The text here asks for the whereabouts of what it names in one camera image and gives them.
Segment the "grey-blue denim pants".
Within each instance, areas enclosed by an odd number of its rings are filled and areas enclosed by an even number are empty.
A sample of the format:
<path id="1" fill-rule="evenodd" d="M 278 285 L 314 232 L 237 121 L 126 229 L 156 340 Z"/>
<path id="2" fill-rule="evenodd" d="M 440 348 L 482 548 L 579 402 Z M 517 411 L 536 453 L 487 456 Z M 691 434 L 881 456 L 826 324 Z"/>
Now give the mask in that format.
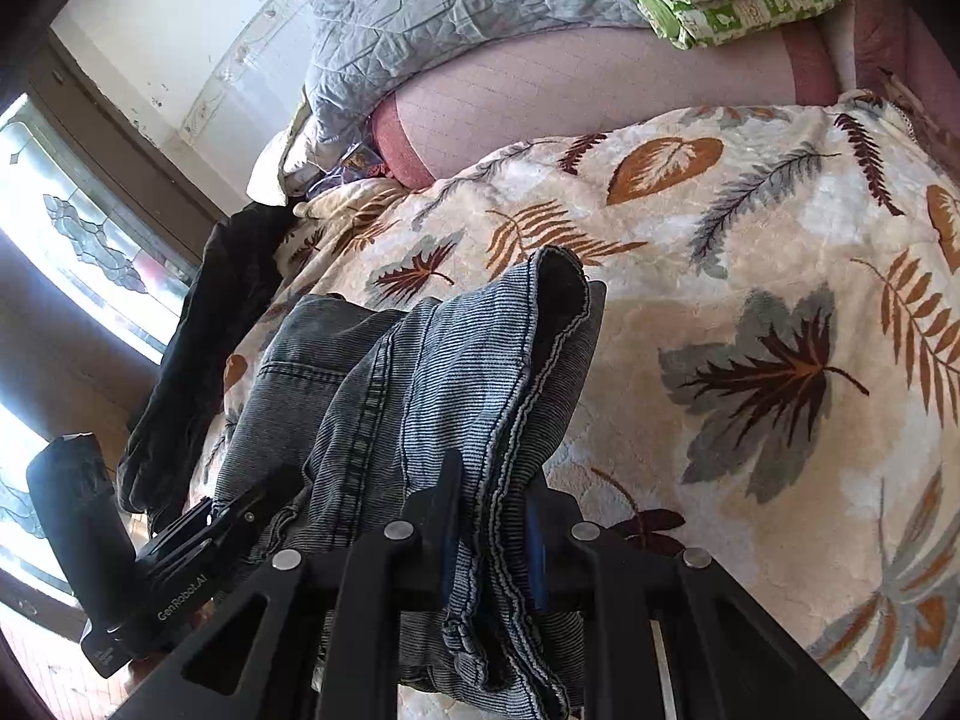
<path id="1" fill-rule="evenodd" d="M 299 488 L 257 550 L 328 553 L 386 525 L 459 452 L 451 596 L 439 613 L 404 617 L 400 676 L 509 718 L 565 717 L 581 690 L 583 628 L 535 611 L 524 493 L 565 437 L 604 302 L 558 247 L 407 312 L 304 298 L 260 361 L 215 496 L 295 468 Z"/>

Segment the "black garment on sofa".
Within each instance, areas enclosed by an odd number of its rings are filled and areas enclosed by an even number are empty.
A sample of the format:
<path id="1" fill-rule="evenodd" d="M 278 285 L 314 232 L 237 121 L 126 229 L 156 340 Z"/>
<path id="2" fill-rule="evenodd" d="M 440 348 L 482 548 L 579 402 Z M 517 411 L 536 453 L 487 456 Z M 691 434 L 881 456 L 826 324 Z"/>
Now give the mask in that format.
<path id="1" fill-rule="evenodd" d="M 226 361 L 277 292 L 275 252 L 293 226 L 288 206 L 252 202 L 206 239 L 160 377 L 128 423 L 117 468 L 122 511 L 143 514 L 153 533 L 187 504 L 206 431 L 223 403 Z"/>

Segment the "cream leaf-print fleece blanket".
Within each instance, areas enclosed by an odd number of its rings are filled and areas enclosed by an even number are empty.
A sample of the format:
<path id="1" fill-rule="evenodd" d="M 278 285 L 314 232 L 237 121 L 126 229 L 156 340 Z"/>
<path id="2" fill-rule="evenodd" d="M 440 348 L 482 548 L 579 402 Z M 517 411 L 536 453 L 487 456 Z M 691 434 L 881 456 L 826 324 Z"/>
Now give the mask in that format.
<path id="1" fill-rule="evenodd" d="M 958 663 L 958 187 L 898 107 L 674 110 L 299 205 L 190 478 L 214 497 L 309 296 L 415 309 L 558 247 L 605 289 L 540 478 L 640 550 L 708 551 L 872 718 Z"/>

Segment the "stained glass window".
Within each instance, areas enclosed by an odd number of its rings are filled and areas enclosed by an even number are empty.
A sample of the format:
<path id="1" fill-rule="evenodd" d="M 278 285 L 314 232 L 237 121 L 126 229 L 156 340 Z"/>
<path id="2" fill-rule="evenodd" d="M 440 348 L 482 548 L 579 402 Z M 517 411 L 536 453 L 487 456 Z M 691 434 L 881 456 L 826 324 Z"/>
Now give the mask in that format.
<path id="1" fill-rule="evenodd" d="M 192 271 L 134 220 L 28 96 L 2 114 L 2 566 L 68 601 L 28 496 L 52 439 L 117 465 Z"/>

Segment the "cream floral pillow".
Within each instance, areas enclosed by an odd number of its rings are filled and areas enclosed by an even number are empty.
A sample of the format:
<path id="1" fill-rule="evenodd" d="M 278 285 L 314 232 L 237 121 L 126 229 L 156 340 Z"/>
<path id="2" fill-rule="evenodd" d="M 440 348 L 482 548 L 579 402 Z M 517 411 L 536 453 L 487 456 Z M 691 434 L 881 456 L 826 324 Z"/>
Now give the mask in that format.
<path id="1" fill-rule="evenodd" d="M 319 174 L 314 161 L 313 111 L 302 101 L 290 123 L 275 133 L 257 156 L 245 186 L 252 202 L 283 206 L 301 197 Z"/>

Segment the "small colourful box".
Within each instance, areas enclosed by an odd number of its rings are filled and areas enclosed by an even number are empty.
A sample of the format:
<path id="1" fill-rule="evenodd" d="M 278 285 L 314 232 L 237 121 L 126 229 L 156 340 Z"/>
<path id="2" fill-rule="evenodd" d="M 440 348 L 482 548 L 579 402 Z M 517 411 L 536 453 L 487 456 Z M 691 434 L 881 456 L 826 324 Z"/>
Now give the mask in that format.
<path id="1" fill-rule="evenodd" d="M 338 169 L 344 184 L 377 176 L 381 167 L 381 156 L 363 143 L 352 146 L 347 153 L 343 154 L 342 160 L 338 161 Z"/>

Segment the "grey quilted blanket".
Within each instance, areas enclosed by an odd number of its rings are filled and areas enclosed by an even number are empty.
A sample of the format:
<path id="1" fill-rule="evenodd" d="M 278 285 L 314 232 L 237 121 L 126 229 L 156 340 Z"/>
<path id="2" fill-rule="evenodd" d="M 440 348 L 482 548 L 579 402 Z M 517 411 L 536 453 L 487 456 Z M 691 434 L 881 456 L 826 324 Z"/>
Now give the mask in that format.
<path id="1" fill-rule="evenodd" d="M 652 36 L 635 0 L 313 0 L 304 107 L 285 154 L 297 146 L 322 176 L 370 141 L 370 119 L 418 76 L 491 46 L 552 32 Z"/>

